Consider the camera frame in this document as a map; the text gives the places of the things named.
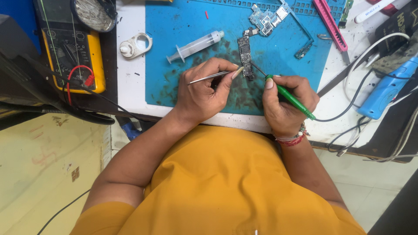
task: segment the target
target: person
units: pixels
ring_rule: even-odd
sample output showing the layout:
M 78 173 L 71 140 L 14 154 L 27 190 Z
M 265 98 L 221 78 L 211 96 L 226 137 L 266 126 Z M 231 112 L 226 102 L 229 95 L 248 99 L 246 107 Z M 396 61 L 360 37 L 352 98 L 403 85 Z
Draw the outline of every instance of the person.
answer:
M 231 71 L 216 90 L 207 79 Z M 94 181 L 71 235 L 366 234 L 306 138 L 306 116 L 279 101 L 276 84 L 311 112 L 306 78 L 274 76 L 265 119 L 281 146 L 234 128 L 198 125 L 226 105 L 237 65 L 211 58 L 182 73 L 175 107 L 123 147 Z

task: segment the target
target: pink tool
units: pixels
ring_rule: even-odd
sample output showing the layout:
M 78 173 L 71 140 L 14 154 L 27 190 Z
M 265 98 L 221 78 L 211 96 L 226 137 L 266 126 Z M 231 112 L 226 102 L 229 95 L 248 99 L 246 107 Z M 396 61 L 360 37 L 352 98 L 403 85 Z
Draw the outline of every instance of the pink tool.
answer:
M 331 34 L 334 43 L 337 45 L 338 50 L 341 52 L 342 60 L 346 65 L 350 64 L 350 58 L 348 56 L 348 45 L 345 43 L 344 38 L 342 37 L 337 24 L 331 15 L 331 9 L 329 9 L 328 3 L 325 0 L 313 0 L 313 4 L 318 11 L 318 14 L 321 16 L 322 21 L 325 23 L 326 28 Z

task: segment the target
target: tile floor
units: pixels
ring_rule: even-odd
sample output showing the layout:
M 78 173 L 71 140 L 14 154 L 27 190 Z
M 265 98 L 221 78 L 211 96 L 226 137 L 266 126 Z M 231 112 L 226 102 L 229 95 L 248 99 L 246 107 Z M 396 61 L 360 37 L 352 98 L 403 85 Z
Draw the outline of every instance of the tile floor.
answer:
M 113 157 L 129 140 L 117 123 L 111 126 L 111 136 Z M 363 161 L 366 158 L 361 156 L 345 154 L 337 157 L 336 153 L 319 149 L 314 151 L 334 181 L 349 211 L 366 232 L 373 227 L 418 169 L 418 159 L 407 164 L 377 163 Z

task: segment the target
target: plastic syringe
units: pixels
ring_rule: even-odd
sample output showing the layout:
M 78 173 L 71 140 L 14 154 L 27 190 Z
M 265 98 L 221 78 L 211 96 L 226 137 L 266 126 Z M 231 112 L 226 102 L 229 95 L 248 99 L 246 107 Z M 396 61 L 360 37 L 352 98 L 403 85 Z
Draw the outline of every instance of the plastic syringe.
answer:
M 184 62 L 184 58 L 190 56 L 193 53 L 196 53 L 202 49 L 205 49 L 206 47 L 213 45 L 217 42 L 219 42 L 221 40 L 221 38 L 225 36 L 223 31 L 214 31 L 204 37 L 201 37 L 199 39 L 197 39 L 196 41 L 193 41 L 183 47 L 178 47 L 176 45 L 177 48 L 177 52 L 174 53 L 174 55 L 168 57 L 167 56 L 167 60 L 169 61 L 169 63 L 171 63 L 173 60 L 181 58 Z

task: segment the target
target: yellow multimeter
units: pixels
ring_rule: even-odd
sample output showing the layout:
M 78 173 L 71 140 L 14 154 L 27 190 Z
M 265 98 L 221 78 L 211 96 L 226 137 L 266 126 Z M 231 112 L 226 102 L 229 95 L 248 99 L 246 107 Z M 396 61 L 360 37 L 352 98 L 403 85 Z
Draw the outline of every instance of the yellow multimeter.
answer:
M 94 83 L 84 84 L 91 74 L 86 68 L 76 69 L 71 80 L 96 93 L 103 92 L 106 82 L 99 34 L 86 29 L 73 16 L 68 0 L 34 0 L 34 3 L 51 70 L 67 78 L 75 66 L 85 65 L 93 70 Z M 58 89 L 67 91 L 61 79 L 53 78 Z M 88 94 L 73 84 L 69 87 L 70 92 Z

